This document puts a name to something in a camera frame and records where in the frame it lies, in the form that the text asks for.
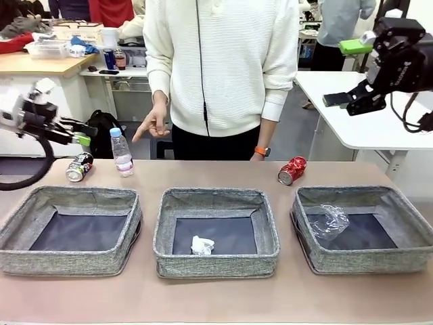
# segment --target sweater cuff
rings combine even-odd
[[[170,76],[164,71],[155,70],[150,72],[147,78],[149,79],[149,86],[152,90],[152,100],[157,90],[161,90],[168,100],[170,95]]]
[[[279,122],[279,117],[287,98],[287,91],[268,89],[266,90],[265,105],[263,106],[262,118]]]

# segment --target bottle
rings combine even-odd
[[[127,57],[122,51],[121,48],[117,48],[116,51],[114,51],[114,57],[116,59],[116,65],[119,70],[125,70],[127,67]]]
[[[122,135],[122,131],[118,127],[114,127],[110,129],[110,135],[111,148],[113,149],[114,163],[117,170],[123,177],[133,175],[133,157],[129,151],[127,140]]]

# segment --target crushed soda can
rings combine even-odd
[[[290,159],[287,165],[283,166],[278,173],[278,180],[283,185],[292,185],[302,176],[306,168],[306,159],[301,156]]]
[[[93,166],[93,156],[88,152],[81,152],[66,169],[66,177],[73,182],[82,181]]]

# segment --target hand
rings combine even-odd
[[[262,154],[258,154],[257,152],[255,152],[250,159],[250,161],[264,161],[264,160],[265,160],[264,156]]]
[[[146,131],[152,137],[165,137],[170,133],[167,126],[164,124],[164,119],[167,116],[167,107],[165,102],[156,102],[150,113],[146,116],[142,124],[134,134],[133,142],[137,142]]]

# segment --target bottle label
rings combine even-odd
[[[117,164],[116,167],[118,171],[128,171],[133,168],[133,162],[129,161],[126,164]]]

